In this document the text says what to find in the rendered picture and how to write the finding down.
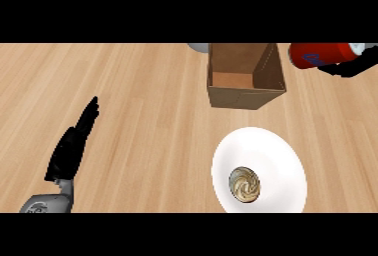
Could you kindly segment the brown cardboard box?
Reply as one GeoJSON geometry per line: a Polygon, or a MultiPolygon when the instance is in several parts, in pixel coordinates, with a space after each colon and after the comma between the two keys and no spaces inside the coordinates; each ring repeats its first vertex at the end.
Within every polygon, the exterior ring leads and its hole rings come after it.
{"type": "Polygon", "coordinates": [[[259,109],[285,92],[276,43],[211,43],[206,91],[217,108],[259,109]]]}

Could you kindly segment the white plate with swirl centre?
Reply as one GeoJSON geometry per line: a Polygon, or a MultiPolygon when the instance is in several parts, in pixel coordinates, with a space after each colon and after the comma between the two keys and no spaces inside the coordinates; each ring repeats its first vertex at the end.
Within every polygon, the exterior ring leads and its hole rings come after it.
{"type": "Polygon", "coordinates": [[[245,127],[222,138],[212,156],[211,176],[225,212],[302,211],[307,198],[304,168],[289,144],[268,130],[245,127]],[[237,167],[246,167],[259,180],[259,195],[251,203],[242,203],[230,192],[228,178],[237,167]]]}

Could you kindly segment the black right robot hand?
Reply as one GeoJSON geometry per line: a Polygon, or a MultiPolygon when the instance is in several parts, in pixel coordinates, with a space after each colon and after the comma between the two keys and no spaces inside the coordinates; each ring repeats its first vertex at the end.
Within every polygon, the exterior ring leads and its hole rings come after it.
{"type": "Polygon", "coordinates": [[[329,75],[339,75],[342,78],[351,78],[375,65],[378,65],[378,45],[364,49],[361,55],[354,60],[320,66],[318,70],[329,75]]]}

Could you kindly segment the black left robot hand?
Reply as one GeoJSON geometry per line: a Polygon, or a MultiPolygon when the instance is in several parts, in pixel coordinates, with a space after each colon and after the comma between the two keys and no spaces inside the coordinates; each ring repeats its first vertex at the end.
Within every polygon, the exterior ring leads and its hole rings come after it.
{"type": "Polygon", "coordinates": [[[57,142],[44,175],[45,181],[54,182],[57,179],[73,179],[82,159],[85,141],[97,116],[97,97],[93,97],[82,110],[76,124],[67,128],[57,142]]]}

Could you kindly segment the grey rounded object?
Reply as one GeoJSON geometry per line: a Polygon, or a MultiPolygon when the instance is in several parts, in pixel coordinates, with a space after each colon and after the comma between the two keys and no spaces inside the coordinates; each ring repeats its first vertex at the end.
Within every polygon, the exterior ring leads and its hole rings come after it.
{"type": "Polygon", "coordinates": [[[191,50],[199,53],[206,53],[209,51],[209,44],[208,43],[189,43],[187,46],[191,50]]]}

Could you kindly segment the red can with blue print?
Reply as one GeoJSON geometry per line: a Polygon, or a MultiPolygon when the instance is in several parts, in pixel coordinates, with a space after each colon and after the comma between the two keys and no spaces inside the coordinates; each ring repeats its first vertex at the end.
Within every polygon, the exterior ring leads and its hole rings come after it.
{"type": "Polygon", "coordinates": [[[287,56],[298,69],[308,69],[354,60],[364,49],[364,43],[292,43],[287,56]]]}

